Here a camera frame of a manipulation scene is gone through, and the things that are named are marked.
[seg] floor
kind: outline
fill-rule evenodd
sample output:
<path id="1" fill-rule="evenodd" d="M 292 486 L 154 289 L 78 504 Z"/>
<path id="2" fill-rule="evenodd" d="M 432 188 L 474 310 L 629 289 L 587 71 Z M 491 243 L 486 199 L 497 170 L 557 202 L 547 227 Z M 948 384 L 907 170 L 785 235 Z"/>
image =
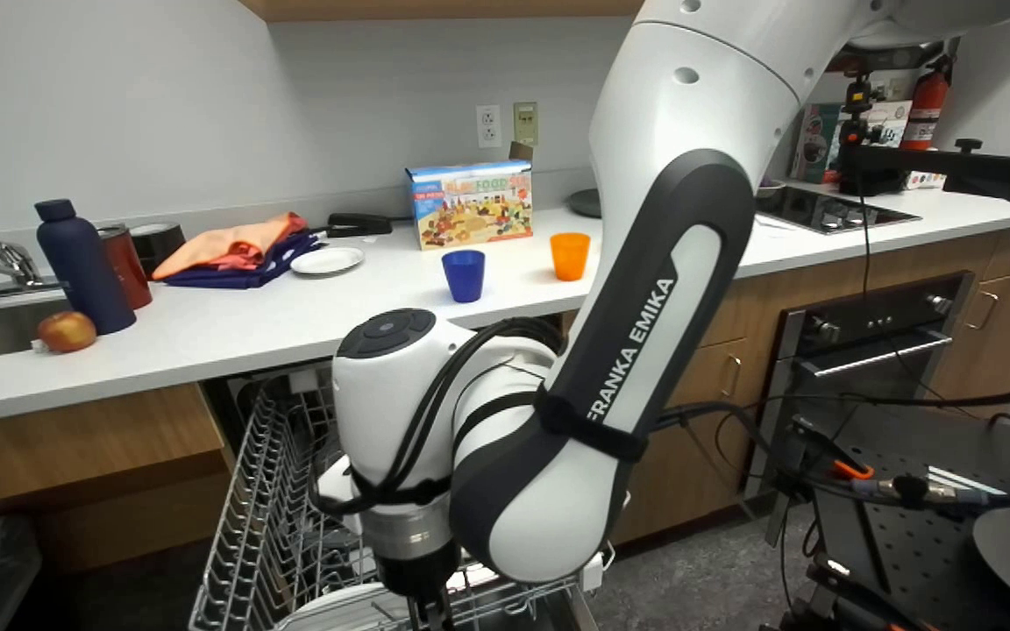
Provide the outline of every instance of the floor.
<path id="1" fill-rule="evenodd" d="M 802 591 L 801 537 L 806 511 L 789 520 L 785 573 Z M 131 561 L 69 583 L 47 579 L 60 622 L 78 631 L 178 631 L 188 619 L 208 548 Z M 620 557 L 590 596 L 603 631 L 739 631 L 780 627 L 785 614 L 783 557 L 765 543 L 765 520 L 733 520 L 666 548 Z"/>

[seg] stovetop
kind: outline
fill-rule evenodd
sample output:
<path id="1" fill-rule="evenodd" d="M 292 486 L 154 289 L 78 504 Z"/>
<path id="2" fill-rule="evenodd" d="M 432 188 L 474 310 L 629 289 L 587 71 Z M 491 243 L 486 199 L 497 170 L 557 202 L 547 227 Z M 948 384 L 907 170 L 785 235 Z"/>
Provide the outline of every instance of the stovetop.
<path id="1" fill-rule="evenodd" d="M 903 215 L 890 205 L 873 205 L 845 195 L 824 195 L 809 188 L 783 188 L 774 195 L 756 199 L 762 215 L 783 218 L 789 224 L 802 224 L 809 231 L 861 231 L 876 227 L 876 224 L 897 224 L 897 219 L 915 219 L 915 215 Z"/>

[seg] kitchen counter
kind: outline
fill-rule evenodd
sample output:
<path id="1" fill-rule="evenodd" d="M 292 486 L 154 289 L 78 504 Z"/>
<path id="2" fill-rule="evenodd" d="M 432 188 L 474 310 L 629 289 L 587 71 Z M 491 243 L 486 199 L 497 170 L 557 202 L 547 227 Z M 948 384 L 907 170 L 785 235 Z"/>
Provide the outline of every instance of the kitchen counter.
<path id="1" fill-rule="evenodd" d="M 918 219 L 873 227 L 869 252 L 1010 227 L 1010 202 L 989 195 L 918 192 L 876 195 L 873 202 L 918 215 Z M 0 353 L 0 418 L 330 358 L 351 324 L 387 307 L 432 307 L 464 324 L 573 310 L 593 287 L 593 265 L 581 281 L 553 281 L 547 235 L 578 227 L 601 245 L 603 227 L 562 205 L 538 209 L 533 224 L 538 239 L 481 245 L 486 285 L 474 306 L 450 302 L 441 252 L 421 252 L 410 227 L 381 239 L 337 239 L 334 245 L 366 250 L 366 261 L 341 278 L 282 278 L 260 289 L 154 285 L 154 302 L 136 310 L 136 324 L 103 335 L 81 353 Z M 863 252 L 863 231 L 818 235 L 756 218 L 739 278 Z"/>

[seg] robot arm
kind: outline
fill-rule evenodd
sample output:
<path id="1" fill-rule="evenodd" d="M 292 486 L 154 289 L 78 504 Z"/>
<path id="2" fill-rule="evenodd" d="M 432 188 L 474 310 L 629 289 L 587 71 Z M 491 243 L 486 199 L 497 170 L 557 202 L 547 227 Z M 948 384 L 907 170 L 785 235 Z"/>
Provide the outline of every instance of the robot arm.
<path id="1" fill-rule="evenodd" d="M 989 24 L 1010 0 L 647 0 L 593 120 L 603 254 L 562 353 L 389 310 L 334 358 L 341 438 L 387 583 L 432 603 L 464 543 L 517 583 L 608 539 L 649 418 L 713 322 L 765 176 L 851 43 Z"/>

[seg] orange cup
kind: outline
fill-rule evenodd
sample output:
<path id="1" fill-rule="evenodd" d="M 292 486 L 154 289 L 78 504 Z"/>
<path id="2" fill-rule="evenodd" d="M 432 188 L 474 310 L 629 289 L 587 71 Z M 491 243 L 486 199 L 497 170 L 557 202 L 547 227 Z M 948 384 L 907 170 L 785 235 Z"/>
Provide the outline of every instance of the orange cup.
<path id="1" fill-rule="evenodd" d="M 587 231 L 553 231 L 550 235 L 550 265 L 557 281 L 578 281 L 587 270 L 590 235 Z"/>

